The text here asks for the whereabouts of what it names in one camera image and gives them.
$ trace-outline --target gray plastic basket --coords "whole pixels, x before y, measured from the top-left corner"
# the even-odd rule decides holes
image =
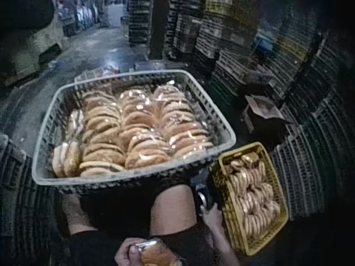
[[[56,145],[63,139],[62,134],[70,112],[82,106],[82,94],[98,84],[113,82],[117,92],[132,85],[145,85],[151,88],[174,80],[175,85],[190,95],[198,103],[204,119],[215,127],[216,145],[205,154],[191,156],[186,160],[173,160],[142,169],[134,169],[100,177],[56,178],[52,166],[52,154]],[[143,178],[172,178],[187,171],[198,170],[225,150],[233,147],[236,136],[230,124],[213,103],[201,85],[188,72],[183,70],[140,71],[117,74],[72,83],[56,92],[45,115],[34,152],[32,176],[39,185],[55,186],[61,193],[89,194],[110,187],[132,187],[142,185]]]

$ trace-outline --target black shorts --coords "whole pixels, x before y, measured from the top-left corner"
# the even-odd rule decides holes
[[[157,236],[176,255],[183,265],[216,265],[215,254],[205,240],[205,228],[195,225],[185,231],[167,236]],[[117,266],[114,257],[124,239],[113,239],[101,231],[81,232],[71,236],[70,251],[74,265]]]

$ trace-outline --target concrete floor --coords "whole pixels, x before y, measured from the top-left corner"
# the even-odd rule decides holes
[[[0,131],[29,156],[34,153],[45,112],[57,89],[74,82],[85,70],[112,65],[128,71],[133,62],[145,60],[145,48],[130,48],[119,28],[93,27],[70,38],[67,46],[54,68],[1,95]]]

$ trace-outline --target basket rim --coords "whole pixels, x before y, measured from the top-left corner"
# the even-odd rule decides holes
[[[48,118],[50,116],[51,110],[53,108],[53,105],[54,105],[55,101],[57,100],[58,96],[64,90],[71,88],[71,87],[81,85],[81,84],[86,84],[86,83],[91,83],[91,82],[106,80],[106,79],[122,78],[125,76],[133,76],[133,75],[168,74],[168,73],[184,74],[197,86],[197,88],[203,94],[203,96],[208,101],[208,103],[211,105],[213,110],[217,113],[217,115],[218,115],[219,119],[221,119],[223,125],[226,127],[226,130],[228,131],[229,135],[231,136],[230,141],[228,141],[227,143],[215,146],[211,149],[208,149],[202,155],[198,155],[198,154],[193,155],[190,158],[187,158],[186,160],[172,160],[170,162],[161,163],[161,164],[154,165],[154,166],[149,166],[149,167],[144,167],[144,168],[139,168],[139,169],[132,169],[132,170],[124,171],[124,172],[115,173],[114,175],[104,175],[104,176],[100,176],[99,178],[97,178],[97,177],[43,178],[43,177],[40,177],[39,174],[37,174],[37,162],[38,162],[38,157],[39,157],[39,152],[40,152],[40,145],[41,145],[42,138],[43,138],[43,133],[44,133]],[[47,110],[45,117],[43,119],[40,131],[39,131],[39,135],[37,138],[37,143],[35,146],[33,162],[32,162],[32,178],[38,185],[45,185],[45,186],[88,185],[88,184],[93,184],[93,183],[106,183],[106,182],[121,181],[121,180],[126,180],[126,179],[128,180],[128,179],[137,178],[140,176],[159,174],[159,172],[172,170],[174,168],[178,168],[183,165],[189,165],[191,163],[198,162],[200,160],[206,160],[212,156],[217,156],[219,153],[221,153],[225,150],[230,149],[231,147],[233,147],[233,145],[235,143],[236,143],[236,135],[235,135],[235,132],[232,129],[231,125],[226,120],[226,118],[223,116],[223,114],[219,110],[219,108],[214,104],[214,102],[212,101],[210,96],[207,94],[207,92],[203,89],[203,87],[197,82],[197,80],[189,72],[187,72],[185,70],[180,70],[180,69],[170,69],[170,70],[134,71],[134,72],[114,74],[114,75],[93,78],[93,79],[80,81],[80,82],[73,82],[73,83],[62,86],[57,90],[57,92],[54,94],[54,96],[52,98],[52,101],[49,104],[48,110]]]

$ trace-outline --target leg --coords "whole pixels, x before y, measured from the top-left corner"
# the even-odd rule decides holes
[[[79,198],[75,195],[63,195],[63,211],[68,220],[70,235],[85,231],[96,231],[91,226],[88,215],[80,207]]]
[[[164,236],[184,231],[197,223],[194,197],[187,185],[159,194],[151,209],[150,235]]]

